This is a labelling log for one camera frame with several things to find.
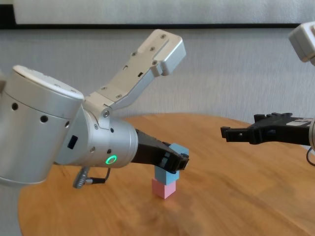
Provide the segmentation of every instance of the white wall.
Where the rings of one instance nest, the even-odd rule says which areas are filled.
[[[315,115],[315,67],[302,63],[291,29],[170,30],[187,57],[119,115],[190,112],[253,122],[253,115]],[[85,95],[110,80],[151,30],[0,31],[0,68],[15,64],[60,79]]]
[[[13,4],[13,0],[0,0],[0,4]]]

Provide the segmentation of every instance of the green led ring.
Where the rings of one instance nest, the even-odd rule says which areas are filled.
[[[107,158],[107,160],[105,161],[105,163],[107,165],[113,164],[115,161],[117,160],[117,156],[116,155],[112,155],[110,157]]]

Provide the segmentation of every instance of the robotic arm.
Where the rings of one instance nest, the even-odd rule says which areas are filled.
[[[187,155],[112,113],[132,104],[155,77],[172,73],[185,55],[181,37],[155,30],[107,85],[86,97],[40,72],[13,67],[0,83],[0,184],[43,182],[53,164],[82,166],[76,188],[92,183],[87,175],[94,166],[134,162],[183,170]]]
[[[289,40],[303,62],[315,66],[315,22],[301,24],[289,34]],[[291,113],[254,115],[255,123],[247,128],[221,127],[227,142],[283,142],[311,146],[315,150],[315,119],[295,118]]]

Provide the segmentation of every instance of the stacked blocks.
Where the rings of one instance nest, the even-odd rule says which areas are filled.
[[[189,155],[189,150],[178,144],[172,144],[169,147],[177,153]],[[179,179],[179,171],[177,171],[175,174],[171,174],[166,170],[155,166],[154,176],[155,178],[152,179],[153,193],[163,199],[166,199],[168,196],[176,191],[176,181]]]

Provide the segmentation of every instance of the wooden table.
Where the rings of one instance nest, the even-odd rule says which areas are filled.
[[[168,114],[127,119],[136,128],[189,148],[177,191],[151,192],[154,168],[113,169],[104,185],[72,188],[77,167],[54,166],[19,200],[24,236],[315,236],[315,168],[298,145],[226,143],[226,118]],[[106,169],[92,169],[103,177]]]

